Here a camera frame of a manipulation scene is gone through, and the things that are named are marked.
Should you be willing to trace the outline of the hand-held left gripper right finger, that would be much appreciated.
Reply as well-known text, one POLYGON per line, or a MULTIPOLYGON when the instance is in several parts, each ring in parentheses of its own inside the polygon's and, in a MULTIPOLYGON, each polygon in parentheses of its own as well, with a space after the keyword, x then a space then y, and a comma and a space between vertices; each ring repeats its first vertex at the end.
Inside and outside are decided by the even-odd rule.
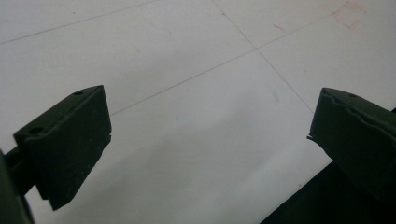
POLYGON ((396 112, 324 88, 308 138, 358 189, 379 201, 396 201, 396 112))

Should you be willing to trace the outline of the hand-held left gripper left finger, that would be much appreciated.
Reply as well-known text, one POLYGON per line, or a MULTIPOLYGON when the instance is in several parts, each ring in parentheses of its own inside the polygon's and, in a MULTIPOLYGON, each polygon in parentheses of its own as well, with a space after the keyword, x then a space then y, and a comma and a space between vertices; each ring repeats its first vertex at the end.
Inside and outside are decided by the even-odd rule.
POLYGON ((20 192, 37 187, 57 210, 70 203, 111 141, 102 85, 76 91, 14 133, 20 192))

